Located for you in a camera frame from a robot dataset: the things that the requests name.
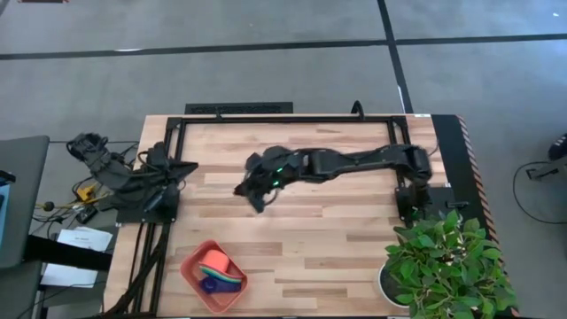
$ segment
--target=potted plant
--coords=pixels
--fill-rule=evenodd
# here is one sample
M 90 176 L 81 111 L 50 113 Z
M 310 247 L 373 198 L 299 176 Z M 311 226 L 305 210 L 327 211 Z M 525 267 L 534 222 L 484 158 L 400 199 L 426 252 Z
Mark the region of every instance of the potted plant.
M 498 262 L 501 252 L 485 239 L 477 219 L 461 230 L 453 211 L 444 220 L 421 220 L 412 229 L 394 231 L 400 244 L 386 247 L 379 282 L 385 297 L 407 305 L 412 318 L 493 318 L 516 304 Z

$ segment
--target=orange striped edge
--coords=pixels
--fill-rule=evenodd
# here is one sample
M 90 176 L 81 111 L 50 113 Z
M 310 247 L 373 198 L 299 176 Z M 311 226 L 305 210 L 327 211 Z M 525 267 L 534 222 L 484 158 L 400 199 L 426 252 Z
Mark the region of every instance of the orange striped edge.
M 464 143 L 465 143 L 465 146 L 467 147 L 467 153 L 469 154 L 470 166 L 472 168 L 475 181 L 477 182 L 478 195 L 480 197 L 480 204 L 483 207 L 483 214 L 484 214 L 485 219 L 486 219 L 486 226 L 488 228 L 488 234 L 490 235 L 491 240 L 500 249 L 500 242 L 499 242 L 498 236 L 496 236 L 496 229 L 494 228 L 493 217 L 492 217 L 492 214 L 490 213 L 490 207 L 488 205 L 488 199 L 486 198 L 486 194 L 485 194 L 485 187 L 483 186 L 482 179 L 480 178 L 480 172 L 478 170 L 478 164 L 477 164 L 477 160 L 476 160 L 474 151 L 472 151 L 472 142 L 470 141 L 470 138 L 469 138 L 469 131 L 467 130 L 467 125 L 465 124 L 464 119 L 459 115 L 457 115 L 457 118 L 459 119 L 459 122 L 461 123 L 462 137 L 464 138 L 464 141 L 465 141 Z M 502 271 L 505 274 L 505 276 L 507 277 L 507 280 L 509 281 L 508 272 L 506 270 L 504 270 L 504 259 L 502 258 L 502 256 L 498 259 L 498 263 L 502 267 Z M 513 316 L 520 316 L 517 309 L 511 308 L 511 310 L 512 310 Z

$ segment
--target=white pot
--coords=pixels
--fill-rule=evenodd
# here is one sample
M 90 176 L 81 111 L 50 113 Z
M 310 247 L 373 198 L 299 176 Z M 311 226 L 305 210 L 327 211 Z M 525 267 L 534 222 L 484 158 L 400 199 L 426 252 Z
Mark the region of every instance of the white pot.
M 403 306 L 403 305 L 399 305 L 395 302 L 393 302 L 393 300 L 390 300 L 390 298 L 388 298 L 388 296 L 386 295 L 386 293 L 384 292 L 384 289 L 382 289 L 382 283 L 380 281 L 380 277 L 382 277 L 382 271 L 384 270 L 384 265 L 382 265 L 382 267 L 380 268 L 380 270 L 378 271 L 378 289 L 380 290 L 380 292 L 384 295 L 384 298 L 386 300 L 388 300 L 388 302 L 390 302 L 391 304 L 393 304 L 396 307 L 400 307 L 403 309 L 409 309 L 409 306 Z

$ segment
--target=red basket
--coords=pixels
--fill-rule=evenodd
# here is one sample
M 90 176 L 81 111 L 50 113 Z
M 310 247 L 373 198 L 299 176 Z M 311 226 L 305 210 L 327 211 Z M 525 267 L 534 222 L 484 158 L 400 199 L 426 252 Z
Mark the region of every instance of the red basket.
M 181 265 L 181 274 L 185 280 L 193 287 L 197 295 L 201 298 L 201 300 L 205 303 L 206 307 L 211 310 L 211 312 L 219 314 L 227 311 L 230 306 L 232 306 L 242 292 L 246 289 L 248 285 L 248 277 L 246 274 L 234 263 L 234 261 L 229 256 L 229 267 L 227 268 L 226 272 L 232 276 L 242 277 L 242 288 L 240 292 L 220 292 L 220 293 L 212 293 L 207 294 L 201 290 L 199 286 L 199 282 L 201 279 L 205 278 L 206 275 L 203 274 L 201 269 L 199 268 L 199 262 L 203 260 L 205 257 L 206 252 L 209 250 L 214 249 L 226 254 L 221 246 L 215 242 L 214 240 L 207 240 L 205 243 L 201 244 L 192 255 L 188 256 Z

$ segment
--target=white paper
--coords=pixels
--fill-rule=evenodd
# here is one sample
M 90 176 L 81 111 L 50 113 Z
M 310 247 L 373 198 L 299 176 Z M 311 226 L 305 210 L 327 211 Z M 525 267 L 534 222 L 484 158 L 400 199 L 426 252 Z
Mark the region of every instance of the white paper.
M 78 227 L 76 230 L 61 230 L 57 241 L 63 244 L 103 252 L 108 247 L 112 237 L 113 234 L 104 231 Z M 43 274 L 42 284 L 68 287 L 73 284 L 95 283 L 96 280 L 96 270 L 48 264 Z M 76 287 L 92 288 L 93 285 L 94 284 L 80 285 Z

